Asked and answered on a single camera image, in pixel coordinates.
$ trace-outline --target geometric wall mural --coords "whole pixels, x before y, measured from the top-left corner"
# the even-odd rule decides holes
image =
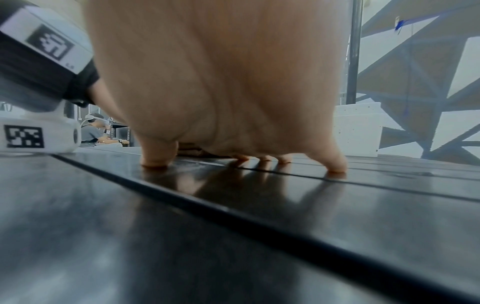
[[[380,154],[480,165],[480,0],[371,0],[357,91],[388,114]]]

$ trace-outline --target palm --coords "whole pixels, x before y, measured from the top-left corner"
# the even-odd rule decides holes
[[[96,1],[86,17],[97,65],[144,165],[168,164],[181,141],[237,158],[306,153],[342,171],[332,116],[343,6]]]

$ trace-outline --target white label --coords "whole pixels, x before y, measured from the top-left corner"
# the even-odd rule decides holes
[[[75,74],[80,73],[93,57],[26,9],[10,17],[0,26],[0,31]]]

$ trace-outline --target qr code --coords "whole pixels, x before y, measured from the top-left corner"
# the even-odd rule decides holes
[[[41,25],[35,30],[35,32],[28,37],[26,42],[47,56],[58,61],[62,60],[62,58],[65,57],[65,55],[74,47],[73,43],[44,25]]]
[[[7,148],[44,148],[42,128],[5,125]]]

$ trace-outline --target vertical pole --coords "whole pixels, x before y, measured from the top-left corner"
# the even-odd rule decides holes
[[[359,75],[360,39],[362,37],[363,0],[353,0],[351,15],[350,54],[348,78],[346,85],[346,104],[352,105],[357,101],[357,78]]]

